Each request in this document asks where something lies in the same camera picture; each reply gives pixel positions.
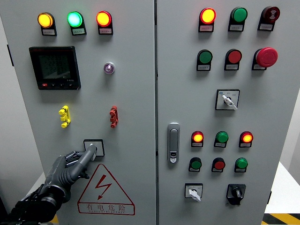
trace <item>emergency stop button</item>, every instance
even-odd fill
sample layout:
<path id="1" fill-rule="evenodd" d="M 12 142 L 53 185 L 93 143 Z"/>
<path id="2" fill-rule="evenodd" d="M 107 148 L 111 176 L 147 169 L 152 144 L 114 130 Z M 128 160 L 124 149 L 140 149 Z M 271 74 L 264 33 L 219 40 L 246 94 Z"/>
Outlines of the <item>emergency stop button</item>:
<path id="1" fill-rule="evenodd" d="M 266 70 L 273 66 L 278 59 L 276 49 L 266 47 L 255 52 L 252 64 L 252 70 Z"/>

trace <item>electrical control cabinet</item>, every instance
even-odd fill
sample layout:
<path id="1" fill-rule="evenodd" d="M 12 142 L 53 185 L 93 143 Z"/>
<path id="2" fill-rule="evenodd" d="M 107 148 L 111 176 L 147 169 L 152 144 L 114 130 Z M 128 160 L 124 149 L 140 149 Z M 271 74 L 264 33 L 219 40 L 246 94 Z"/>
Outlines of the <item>electrical control cabinet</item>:
<path id="1" fill-rule="evenodd" d="M 111 15 L 113 35 L 99 35 L 101 11 Z M 41 13 L 50 26 L 42 30 Z M 98 146 L 102 157 L 89 163 L 90 180 L 72 186 L 59 223 L 155 224 L 154 2 L 3 0 L 0 15 L 45 174 L 59 155 L 84 151 L 85 139 L 103 140 L 105 155 Z M 37 71 L 52 75 L 37 84 L 29 48 L 61 46 L 75 53 L 80 89 L 67 73 L 74 57 L 53 51 L 35 56 Z M 113 74 L 104 71 L 108 62 Z"/>
<path id="2" fill-rule="evenodd" d="M 280 17 L 270 11 L 270 20 L 278 18 L 273 31 L 257 30 L 269 6 Z M 204 8 L 216 12 L 213 32 L 198 30 Z M 298 8 L 296 0 L 157 1 L 159 224 L 261 224 L 300 86 Z M 228 31 L 233 19 L 243 23 L 239 32 Z M 255 52 L 266 47 L 278 59 L 273 52 L 262 59 L 276 63 L 252 70 Z M 203 49 L 213 57 L 197 58 Z M 239 70 L 224 69 L 231 49 L 241 52 L 228 57 L 240 60 Z M 209 70 L 197 69 L 209 60 Z M 167 150 L 170 123 L 180 126 L 176 163 Z M 202 147 L 191 146 L 195 131 L 205 137 Z M 190 171 L 193 158 L 201 159 L 199 172 Z M 202 184 L 200 202 L 185 197 L 187 183 Z"/>

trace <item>meter display screen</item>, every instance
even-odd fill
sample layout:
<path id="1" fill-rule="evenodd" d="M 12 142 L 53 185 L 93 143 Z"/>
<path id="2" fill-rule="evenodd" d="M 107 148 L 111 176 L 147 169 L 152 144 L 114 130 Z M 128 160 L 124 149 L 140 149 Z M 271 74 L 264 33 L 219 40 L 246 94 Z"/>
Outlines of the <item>meter display screen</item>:
<path id="1" fill-rule="evenodd" d="M 81 88 L 74 46 L 31 47 L 29 52 L 40 90 Z"/>

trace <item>red push button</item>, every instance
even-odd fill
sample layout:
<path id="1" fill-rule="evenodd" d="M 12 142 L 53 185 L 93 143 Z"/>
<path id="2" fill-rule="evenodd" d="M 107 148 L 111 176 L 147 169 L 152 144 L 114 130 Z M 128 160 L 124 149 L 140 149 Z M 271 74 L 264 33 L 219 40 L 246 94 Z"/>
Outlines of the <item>red push button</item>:
<path id="1" fill-rule="evenodd" d="M 277 58 L 278 53 L 276 49 L 271 47 L 263 48 L 256 54 L 257 64 L 266 68 L 273 66 L 276 63 Z"/>

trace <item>high voltage warning sign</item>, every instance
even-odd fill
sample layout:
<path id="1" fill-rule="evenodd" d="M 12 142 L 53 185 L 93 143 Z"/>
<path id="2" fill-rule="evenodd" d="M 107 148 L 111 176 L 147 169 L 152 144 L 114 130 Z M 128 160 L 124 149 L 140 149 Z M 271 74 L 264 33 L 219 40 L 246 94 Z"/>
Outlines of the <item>high voltage warning sign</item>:
<path id="1" fill-rule="evenodd" d="M 135 214 L 134 203 L 103 164 L 97 166 L 77 205 L 80 213 Z"/>

